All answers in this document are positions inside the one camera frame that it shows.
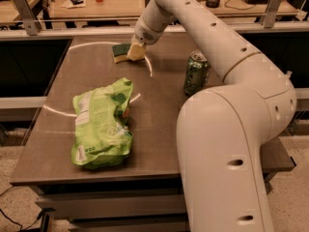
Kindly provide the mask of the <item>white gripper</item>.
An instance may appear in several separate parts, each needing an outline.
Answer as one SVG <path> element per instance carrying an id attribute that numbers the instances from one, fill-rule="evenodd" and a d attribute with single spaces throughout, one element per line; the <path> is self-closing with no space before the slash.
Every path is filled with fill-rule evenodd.
<path id="1" fill-rule="evenodd" d="M 162 36 L 165 24 L 160 19 L 152 19 L 141 16 L 135 25 L 134 35 L 141 43 L 132 43 L 126 57 L 131 61 L 139 61 L 145 58 L 146 45 L 155 44 Z"/>

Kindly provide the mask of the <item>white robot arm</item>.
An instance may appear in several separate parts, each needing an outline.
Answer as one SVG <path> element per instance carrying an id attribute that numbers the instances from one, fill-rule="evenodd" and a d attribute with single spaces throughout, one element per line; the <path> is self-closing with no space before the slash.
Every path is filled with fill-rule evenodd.
<path id="1" fill-rule="evenodd" d="M 261 146 L 295 114 L 295 88 L 258 48 L 197 0 L 151 0 L 135 44 L 157 42 L 178 20 L 221 85 L 191 96 L 177 121 L 177 151 L 191 232 L 274 232 Z"/>

